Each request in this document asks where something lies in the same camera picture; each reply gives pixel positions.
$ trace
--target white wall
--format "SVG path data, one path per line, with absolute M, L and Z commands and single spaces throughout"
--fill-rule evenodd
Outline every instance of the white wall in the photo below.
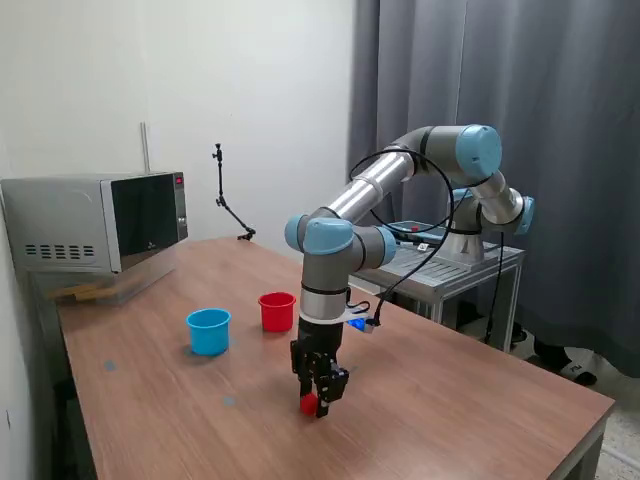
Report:
M 0 14 L 0 176 L 183 170 L 191 239 L 243 233 L 293 255 L 287 219 L 344 184 L 355 0 L 19 0 Z M 0 219 L 0 480 L 33 471 L 30 332 Z M 9 410 L 12 428 L 5 421 Z M 37 425 L 38 431 L 46 425 Z
M 143 169 L 139 32 L 131 0 L 3 2 L 0 119 L 16 176 Z
M 185 171 L 189 235 L 244 233 L 284 253 L 288 218 L 344 185 L 354 2 L 154 0 L 145 29 L 152 167 Z
M 10 173 L 0 130 L 0 177 Z M 30 479 L 34 473 L 35 439 L 28 371 L 34 352 L 24 328 L 26 315 L 1 210 L 0 306 L 0 480 Z

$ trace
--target red block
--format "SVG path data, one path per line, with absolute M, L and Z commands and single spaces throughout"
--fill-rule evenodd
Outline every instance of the red block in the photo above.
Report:
M 314 393 L 307 393 L 300 398 L 300 411 L 305 415 L 315 415 L 316 406 L 318 405 L 318 397 Z

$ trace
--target blue light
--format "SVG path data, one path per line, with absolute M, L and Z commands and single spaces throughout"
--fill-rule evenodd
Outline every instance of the blue light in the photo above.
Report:
M 364 329 L 367 325 L 366 318 L 354 318 L 353 320 L 347 320 L 347 323 L 351 325 L 353 328 L 357 328 L 361 332 L 364 332 Z

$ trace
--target person's foot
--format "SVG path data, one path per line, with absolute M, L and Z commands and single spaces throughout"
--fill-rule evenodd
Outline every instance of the person's foot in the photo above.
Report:
M 570 362 L 556 373 L 568 380 L 571 380 L 572 382 L 576 382 L 578 385 L 583 385 L 585 387 L 595 385 L 595 383 L 598 381 L 598 377 L 596 377 L 593 373 L 587 371 L 585 367 L 576 362 Z
M 543 368 L 585 387 L 598 381 L 598 377 L 589 372 L 584 365 L 571 360 L 564 347 L 547 345 L 536 338 L 533 348 Z

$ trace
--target metal cart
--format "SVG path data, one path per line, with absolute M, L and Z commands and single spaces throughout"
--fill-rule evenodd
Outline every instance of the metal cart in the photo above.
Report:
M 436 256 L 398 285 L 395 291 L 426 303 L 430 306 L 431 320 L 455 328 L 457 302 L 449 300 L 494 279 L 498 274 L 500 247 L 487 242 L 484 243 L 484 247 L 484 260 L 474 264 L 463 264 Z M 381 288 L 387 288 L 420 263 L 429 252 L 430 249 L 423 252 L 414 246 L 400 246 L 389 264 L 375 270 L 357 272 L 354 276 Z M 524 254 L 523 250 L 504 247 L 502 273 L 489 343 L 505 352 L 511 349 L 511 334 Z M 426 316 L 425 307 L 426 305 L 419 303 L 418 313 Z

